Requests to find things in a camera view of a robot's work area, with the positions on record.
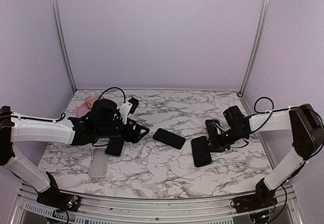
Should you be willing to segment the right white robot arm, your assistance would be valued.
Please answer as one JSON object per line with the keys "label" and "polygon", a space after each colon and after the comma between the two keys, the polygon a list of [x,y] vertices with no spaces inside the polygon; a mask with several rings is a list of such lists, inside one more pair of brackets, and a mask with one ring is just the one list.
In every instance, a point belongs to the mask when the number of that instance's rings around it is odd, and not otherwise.
{"label": "right white robot arm", "polygon": [[274,143],[273,149],[283,150],[280,161],[261,181],[264,188],[251,196],[251,204],[256,208],[270,200],[269,191],[286,182],[323,148],[323,120],[309,103],[248,116],[235,105],[226,109],[223,115],[229,129],[210,135],[208,151],[227,150],[241,139],[248,140],[254,133],[267,138],[265,146]]}

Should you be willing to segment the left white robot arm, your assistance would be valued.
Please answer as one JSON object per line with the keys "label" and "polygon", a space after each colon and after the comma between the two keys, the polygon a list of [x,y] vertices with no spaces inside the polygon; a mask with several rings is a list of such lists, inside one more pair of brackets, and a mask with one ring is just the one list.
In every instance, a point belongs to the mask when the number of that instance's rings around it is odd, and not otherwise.
{"label": "left white robot arm", "polygon": [[64,202],[54,177],[39,170],[14,146],[17,142],[56,142],[72,146],[96,143],[99,139],[121,138],[138,143],[149,129],[129,118],[138,106],[132,98],[121,106],[109,99],[96,100],[82,117],[34,118],[1,107],[1,166],[26,181],[53,206]]}

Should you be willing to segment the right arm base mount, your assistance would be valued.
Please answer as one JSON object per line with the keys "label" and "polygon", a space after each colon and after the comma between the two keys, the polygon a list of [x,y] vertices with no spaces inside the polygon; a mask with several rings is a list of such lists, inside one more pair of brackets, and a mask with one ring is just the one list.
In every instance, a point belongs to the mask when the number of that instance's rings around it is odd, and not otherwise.
{"label": "right arm base mount", "polygon": [[271,206],[275,207],[276,204],[275,190],[270,190],[266,186],[264,179],[256,184],[254,194],[235,197],[230,202],[231,207],[235,208],[237,213],[255,211]]}

